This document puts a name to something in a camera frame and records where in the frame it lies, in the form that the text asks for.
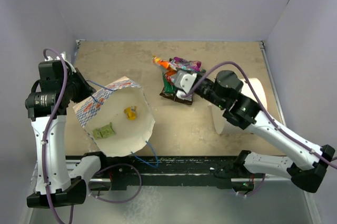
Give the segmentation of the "brown snack packet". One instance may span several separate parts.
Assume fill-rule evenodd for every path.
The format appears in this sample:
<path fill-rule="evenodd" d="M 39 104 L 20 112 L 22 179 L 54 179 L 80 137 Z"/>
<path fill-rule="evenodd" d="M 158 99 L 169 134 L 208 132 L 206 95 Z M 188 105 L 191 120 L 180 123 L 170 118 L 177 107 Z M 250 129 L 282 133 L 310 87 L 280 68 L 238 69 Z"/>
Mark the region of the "brown snack packet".
<path fill-rule="evenodd" d="M 165 98 L 165 99 L 169 99 L 171 101 L 174 101 L 176 103 L 181 103 L 181 104 L 185 104 L 185 105 L 192 105 L 193 104 L 193 100 L 192 99 L 189 99 L 189 100 L 183 100 L 183 99 L 180 99 L 176 96 L 175 93 L 166 93 L 164 91 L 162 91 L 160 93 L 160 96 Z"/>

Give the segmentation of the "green Real crisps bag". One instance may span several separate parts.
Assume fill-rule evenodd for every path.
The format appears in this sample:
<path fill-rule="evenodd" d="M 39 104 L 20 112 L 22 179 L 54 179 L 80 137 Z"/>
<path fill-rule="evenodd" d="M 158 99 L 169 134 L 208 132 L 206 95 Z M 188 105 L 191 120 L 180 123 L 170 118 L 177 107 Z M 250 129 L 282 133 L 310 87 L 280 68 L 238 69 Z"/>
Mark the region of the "green Real crisps bag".
<path fill-rule="evenodd" d="M 175 93 L 175 87 L 172 85 L 171 82 L 169 82 L 166 79 L 166 75 L 165 74 L 162 74 L 162 79 L 163 79 L 163 84 L 164 84 L 162 93 L 163 94 L 167 94 L 167 95 L 174 94 Z"/>

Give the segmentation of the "orange Fox's candy bag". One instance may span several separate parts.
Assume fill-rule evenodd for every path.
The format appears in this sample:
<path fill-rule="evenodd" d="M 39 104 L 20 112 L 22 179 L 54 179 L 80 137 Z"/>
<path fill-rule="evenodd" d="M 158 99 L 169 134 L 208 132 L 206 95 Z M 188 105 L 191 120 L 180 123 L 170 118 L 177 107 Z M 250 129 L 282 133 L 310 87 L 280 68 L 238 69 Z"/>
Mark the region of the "orange Fox's candy bag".
<path fill-rule="evenodd" d="M 172 76 L 177 73 L 177 68 L 174 64 L 172 64 L 170 61 L 163 60 L 160 57 L 157 57 L 153 55 L 152 57 L 153 63 L 158 66 L 162 73 L 164 78 L 169 82 L 173 83 Z"/>

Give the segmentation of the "purple candy bag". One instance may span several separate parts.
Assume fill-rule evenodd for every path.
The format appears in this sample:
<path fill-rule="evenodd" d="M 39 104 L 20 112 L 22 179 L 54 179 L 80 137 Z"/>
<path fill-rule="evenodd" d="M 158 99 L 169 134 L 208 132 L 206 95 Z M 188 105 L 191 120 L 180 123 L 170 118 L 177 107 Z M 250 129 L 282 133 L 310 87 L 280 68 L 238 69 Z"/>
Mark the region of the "purple candy bag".
<path fill-rule="evenodd" d="M 180 57 L 169 59 L 169 63 L 176 71 L 199 72 L 202 66 L 202 62 L 200 61 L 188 61 Z"/>

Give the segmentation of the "blue checkered paper bag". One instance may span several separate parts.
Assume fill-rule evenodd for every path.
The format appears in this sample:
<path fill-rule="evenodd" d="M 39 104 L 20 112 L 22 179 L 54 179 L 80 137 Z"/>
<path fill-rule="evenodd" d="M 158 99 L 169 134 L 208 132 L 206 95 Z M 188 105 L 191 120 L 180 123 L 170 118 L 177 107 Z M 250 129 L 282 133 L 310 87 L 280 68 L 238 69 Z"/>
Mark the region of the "blue checkered paper bag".
<path fill-rule="evenodd" d="M 135 120 L 124 109 L 137 106 Z M 106 157 L 125 157 L 143 149 L 153 132 L 155 119 L 143 88 L 124 76 L 74 105 L 75 115 L 85 132 Z M 92 131 L 112 123 L 116 135 L 95 140 Z"/>

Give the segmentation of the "light green snack packet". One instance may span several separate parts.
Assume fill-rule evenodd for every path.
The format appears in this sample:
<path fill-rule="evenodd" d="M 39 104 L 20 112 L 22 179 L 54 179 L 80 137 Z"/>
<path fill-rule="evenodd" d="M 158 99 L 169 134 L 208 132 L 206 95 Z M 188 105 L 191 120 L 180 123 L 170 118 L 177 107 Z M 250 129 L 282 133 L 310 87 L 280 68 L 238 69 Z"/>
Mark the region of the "light green snack packet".
<path fill-rule="evenodd" d="M 115 131 L 113 130 L 112 123 L 110 122 L 109 124 L 102 126 L 100 128 L 95 128 L 92 131 L 93 138 L 95 140 L 97 139 L 106 139 L 111 136 L 116 135 Z"/>

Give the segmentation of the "yellow M&M's bag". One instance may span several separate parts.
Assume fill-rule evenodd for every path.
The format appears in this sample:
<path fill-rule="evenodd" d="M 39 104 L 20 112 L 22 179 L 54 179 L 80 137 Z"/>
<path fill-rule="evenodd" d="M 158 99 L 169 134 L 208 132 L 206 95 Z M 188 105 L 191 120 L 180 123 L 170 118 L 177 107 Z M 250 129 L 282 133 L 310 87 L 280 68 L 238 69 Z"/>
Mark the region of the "yellow M&M's bag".
<path fill-rule="evenodd" d="M 136 109 L 137 106 L 129 106 L 124 109 L 124 113 L 126 114 L 129 120 L 135 120 L 137 118 Z"/>

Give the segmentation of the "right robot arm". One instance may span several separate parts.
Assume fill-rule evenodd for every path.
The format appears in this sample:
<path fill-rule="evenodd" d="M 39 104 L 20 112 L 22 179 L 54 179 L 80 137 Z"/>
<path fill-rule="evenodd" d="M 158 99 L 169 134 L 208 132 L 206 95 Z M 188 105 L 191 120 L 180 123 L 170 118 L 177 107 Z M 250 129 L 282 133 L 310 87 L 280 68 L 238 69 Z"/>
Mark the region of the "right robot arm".
<path fill-rule="evenodd" d="M 215 81 L 197 74 L 194 87 L 195 94 L 223 111 L 229 124 L 258 135 L 284 153 L 279 157 L 241 151 L 234 164 L 239 177 L 271 174 L 291 180 L 306 192 L 317 192 L 335 153 L 333 147 L 312 143 L 282 125 L 257 101 L 242 94 L 243 82 L 233 71 L 220 71 Z"/>

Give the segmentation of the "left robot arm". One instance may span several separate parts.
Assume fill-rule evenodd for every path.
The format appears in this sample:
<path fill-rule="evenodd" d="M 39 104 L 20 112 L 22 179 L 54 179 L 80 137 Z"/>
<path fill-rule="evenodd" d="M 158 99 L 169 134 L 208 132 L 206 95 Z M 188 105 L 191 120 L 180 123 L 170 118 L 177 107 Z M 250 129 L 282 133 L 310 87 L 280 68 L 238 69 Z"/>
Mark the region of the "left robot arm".
<path fill-rule="evenodd" d="M 40 78 L 25 101 L 37 153 L 37 181 L 35 191 L 26 199 L 27 205 L 50 208 L 83 204 L 91 177 L 104 177 L 108 173 L 108 164 L 102 152 L 86 153 L 69 171 L 65 124 L 69 103 L 85 100 L 95 89 L 68 62 L 41 62 L 38 70 Z"/>

